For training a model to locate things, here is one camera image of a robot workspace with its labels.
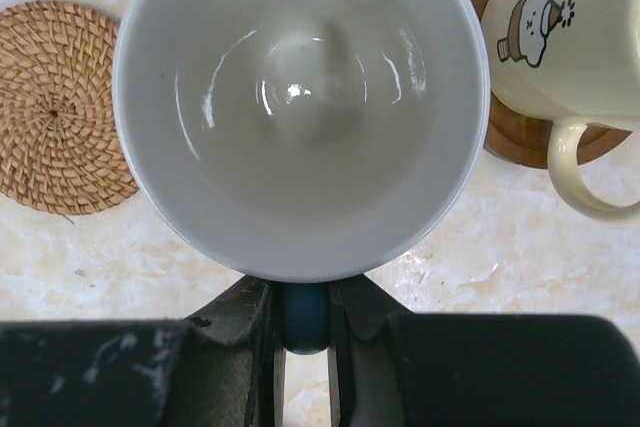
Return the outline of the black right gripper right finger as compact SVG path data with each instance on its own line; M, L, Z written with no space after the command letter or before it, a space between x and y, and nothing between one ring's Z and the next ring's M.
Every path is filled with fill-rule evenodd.
M414 313L365 276L329 286L335 426L635 426L639 359L587 315Z

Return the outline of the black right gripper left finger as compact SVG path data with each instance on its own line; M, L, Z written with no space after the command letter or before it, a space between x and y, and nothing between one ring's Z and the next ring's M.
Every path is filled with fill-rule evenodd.
M4 426L248 426L270 291L245 278L184 320L4 322Z

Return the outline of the brown wooden coaster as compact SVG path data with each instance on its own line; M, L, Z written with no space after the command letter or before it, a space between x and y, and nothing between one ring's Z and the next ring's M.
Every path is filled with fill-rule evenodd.
M482 18L489 0L472 0ZM523 116L491 94L489 124L484 149L494 156L521 166L547 169L547 147L552 123ZM578 146L578 164L594 161L623 143L630 131L590 126Z

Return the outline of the woven rattan coaster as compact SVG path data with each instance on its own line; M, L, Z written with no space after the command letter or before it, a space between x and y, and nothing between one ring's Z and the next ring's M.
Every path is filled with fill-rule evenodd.
M1 192L38 211L89 215L138 190L116 131L118 23L84 5L1 12Z

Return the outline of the light blue mug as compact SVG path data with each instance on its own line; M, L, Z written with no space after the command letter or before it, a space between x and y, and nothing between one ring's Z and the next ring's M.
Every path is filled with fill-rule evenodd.
M282 283L306 353L328 341L325 284L410 250L456 202L489 69L470 0L131 0L113 102L156 211Z

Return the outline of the cream yellow mug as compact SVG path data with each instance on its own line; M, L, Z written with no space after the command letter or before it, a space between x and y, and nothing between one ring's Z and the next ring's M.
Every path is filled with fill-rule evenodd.
M552 124L547 169L560 197L585 216L638 223L638 204L589 190L578 145L590 126L639 129L639 0L488 0L481 25L492 93Z

